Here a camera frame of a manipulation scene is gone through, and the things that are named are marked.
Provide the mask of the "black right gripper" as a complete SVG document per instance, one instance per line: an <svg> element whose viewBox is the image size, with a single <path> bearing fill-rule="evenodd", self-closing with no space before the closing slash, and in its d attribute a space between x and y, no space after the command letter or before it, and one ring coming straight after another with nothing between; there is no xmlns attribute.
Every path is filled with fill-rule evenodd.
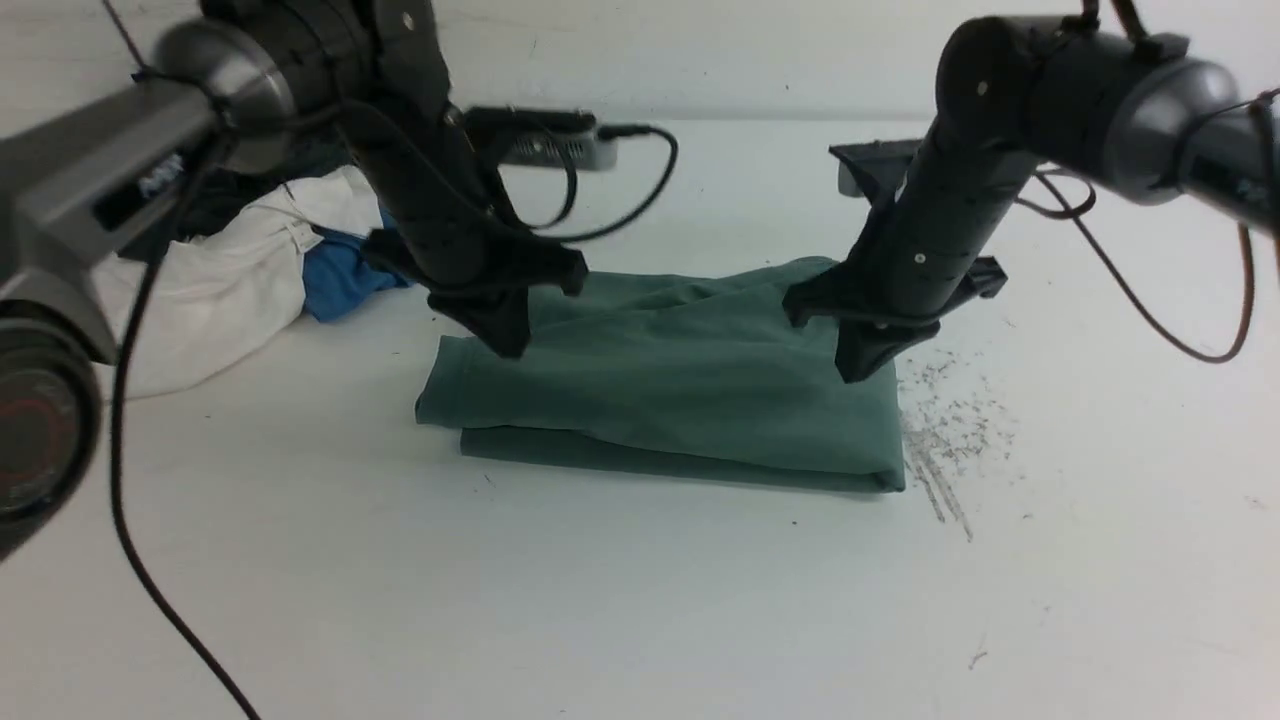
<svg viewBox="0 0 1280 720"><path fill-rule="evenodd" d="M1009 150L964 143L942 129L922 140L900 186L870 204L846 259L783 297L795 325L845 319L835 365L846 384L933 340L943 315L995 297L1009 281L982 252L1009 213Z"/></svg>

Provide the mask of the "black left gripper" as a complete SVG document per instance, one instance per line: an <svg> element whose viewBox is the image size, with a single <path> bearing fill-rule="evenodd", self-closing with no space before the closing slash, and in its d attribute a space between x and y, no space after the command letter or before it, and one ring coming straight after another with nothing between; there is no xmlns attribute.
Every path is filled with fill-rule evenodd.
<svg viewBox="0 0 1280 720"><path fill-rule="evenodd" d="M335 123L393 222L371 241L374 259L425 287L434 310L497 356L522 357L532 290L573 297L589 273L581 251L518 220L498 170L500 152L545 120L504 108L348 100Z"/></svg>

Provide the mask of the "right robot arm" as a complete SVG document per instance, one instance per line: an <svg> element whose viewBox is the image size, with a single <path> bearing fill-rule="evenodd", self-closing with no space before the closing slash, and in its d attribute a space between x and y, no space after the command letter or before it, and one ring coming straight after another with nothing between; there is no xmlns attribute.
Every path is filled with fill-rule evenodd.
<svg viewBox="0 0 1280 720"><path fill-rule="evenodd" d="M1100 28L1093 1L1075 15L968 20L941 55L924 137L831 149L841 192L870 211L847 258L782 306L795 327L838 323L844 380L870 378L1004 288L982 251L1044 164L1142 206L1192 196L1243 243L1277 233L1274 94L1244 100L1187 37L1147 33L1128 1L1115 9L1121 35Z"/></svg>

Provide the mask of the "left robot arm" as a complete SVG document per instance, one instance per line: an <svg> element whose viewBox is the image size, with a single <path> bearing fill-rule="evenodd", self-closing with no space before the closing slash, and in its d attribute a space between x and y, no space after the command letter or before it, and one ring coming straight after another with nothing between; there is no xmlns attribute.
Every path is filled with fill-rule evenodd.
<svg viewBox="0 0 1280 720"><path fill-rule="evenodd" d="M172 234L214 170L260 174L337 129L394 225L374 263L502 357L529 290L567 295L582 254L515 222L451 102L429 1L204 1L134 83L3 141L3 553L69 500L99 439L93 364L122 365L90 273Z"/></svg>

